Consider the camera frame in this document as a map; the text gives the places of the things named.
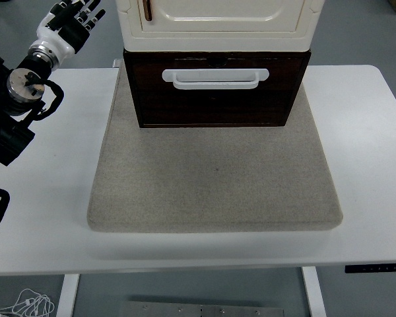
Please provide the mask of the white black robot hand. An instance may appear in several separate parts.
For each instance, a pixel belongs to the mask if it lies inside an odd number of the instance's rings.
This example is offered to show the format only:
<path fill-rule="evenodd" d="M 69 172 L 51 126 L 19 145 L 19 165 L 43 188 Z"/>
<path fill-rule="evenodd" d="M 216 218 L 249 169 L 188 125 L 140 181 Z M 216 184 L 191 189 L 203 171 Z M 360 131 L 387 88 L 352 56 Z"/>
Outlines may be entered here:
<path fill-rule="evenodd" d="M 77 54 L 106 14 L 99 1 L 58 1 L 37 28 L 31 49 L 41 49 L 62 61 Z"/>

